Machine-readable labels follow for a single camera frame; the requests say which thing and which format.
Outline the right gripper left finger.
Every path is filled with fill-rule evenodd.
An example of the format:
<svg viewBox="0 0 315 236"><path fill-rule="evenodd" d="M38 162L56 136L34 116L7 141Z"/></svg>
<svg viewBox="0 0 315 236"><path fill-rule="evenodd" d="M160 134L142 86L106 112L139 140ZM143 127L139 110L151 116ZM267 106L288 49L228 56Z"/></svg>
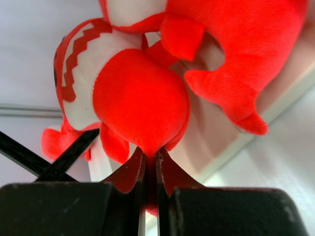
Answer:
<svg viewBox="0 0 315 236"><path fill-rule="evenodd" d="M101 182L8 184L0 190L3 236L142 236L146 159L131 158Z"/></svg>

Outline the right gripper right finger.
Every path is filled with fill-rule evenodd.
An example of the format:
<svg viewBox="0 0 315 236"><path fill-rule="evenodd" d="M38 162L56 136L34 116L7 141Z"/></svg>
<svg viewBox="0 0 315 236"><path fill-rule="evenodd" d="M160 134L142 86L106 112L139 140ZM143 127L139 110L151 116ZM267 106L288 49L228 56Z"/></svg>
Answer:
<svg viewBox="0 0 315 236"><path fill-rule="evenodd" d="M156 155L161 236L306 236L294 201L277 188L207 187L166 149Z"/></svg>

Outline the red shark plush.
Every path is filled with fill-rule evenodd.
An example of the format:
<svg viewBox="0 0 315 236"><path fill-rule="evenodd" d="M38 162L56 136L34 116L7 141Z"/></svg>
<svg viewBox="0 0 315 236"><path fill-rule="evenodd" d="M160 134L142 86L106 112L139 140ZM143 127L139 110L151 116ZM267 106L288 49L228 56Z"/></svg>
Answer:
<svg viewBox="0 0 315 236"><path fill-rule="evenodd" d="M257 96L284 66L307 16L306 0L101 0L103 17L126 32L154 32L173 56L192 61L211 35L225 60L184 78L198 96L221 107L243 130L264 135Z"/></svg>

